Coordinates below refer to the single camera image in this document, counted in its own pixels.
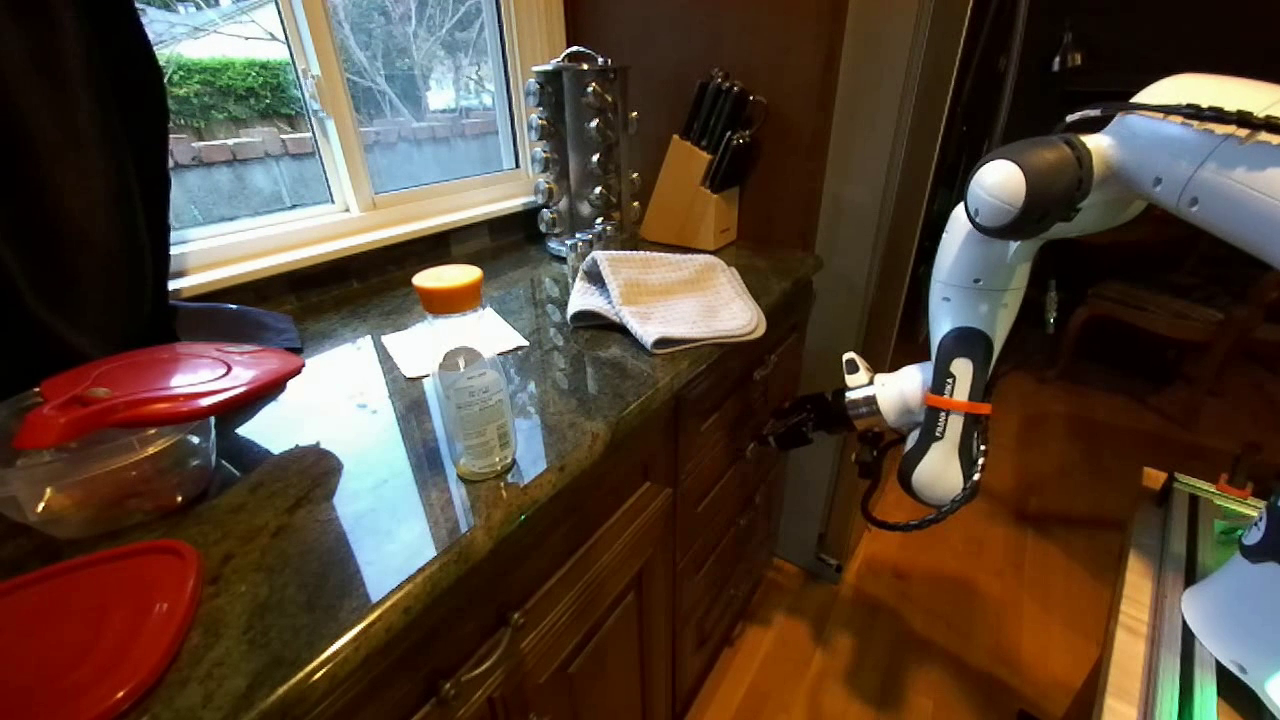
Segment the plastic container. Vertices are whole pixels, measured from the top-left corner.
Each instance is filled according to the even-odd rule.
[[[412,293],[430,316],[466,316],[485,304],[485,273],[476,265],[435,265],[412,276]],[[447,459],[460,478],[496,478],[515,462],[514,399],[502,354],[467,344],[444,352],[432,391]]]
[[[57,538],[117,531],[201,501],[216,477],[216,418],[100,427],[62,449],[17,451],[35,391],[0,402],[0,512]]]

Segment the cabinet door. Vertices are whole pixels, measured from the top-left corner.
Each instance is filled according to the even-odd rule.
[[[527,715],[671,715],[671,492],[645,483],[520,612]]]
[[[514,615],[412,720],[520,720],[514,648],[526,615]]]

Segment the wooden floor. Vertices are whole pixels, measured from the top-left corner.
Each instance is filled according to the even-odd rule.
[[[1214,477],[1277,441],[1277,385],[1238,365],[1178,415],[1183,385],[1145,367],[1000,371],[974,507],[912,536],[865,531],[841,584],[776,562],[692,715],[1092,715],[1139,467]],[[912,512],[893,483],[878,507]]]

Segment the red lid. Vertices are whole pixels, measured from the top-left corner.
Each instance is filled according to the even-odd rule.
[[[269,344],[154,344],[100,354],[42,385],[13,449],[62,449],[98,427],[183,424],[237,412],[305,367]]]
[[[119,715],[174,663],[201,592],[182,538],[119,543],[0,584],[0,715]]]

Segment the glass bottle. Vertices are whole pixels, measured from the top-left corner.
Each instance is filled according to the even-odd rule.
[[[460,344],[444,352],[435,385],[457,477],[506,477],[515,459],[515,449],[510,379],[496,358],[485,358],[476,346]]]
[[[432,319],[467,319],[485,304],[485,273],[476,265],[435,265],[412,276]],[[515,462],[514,399],[502,354],[457,344],[432,374],[439,427],[460,478],[496,478]]]

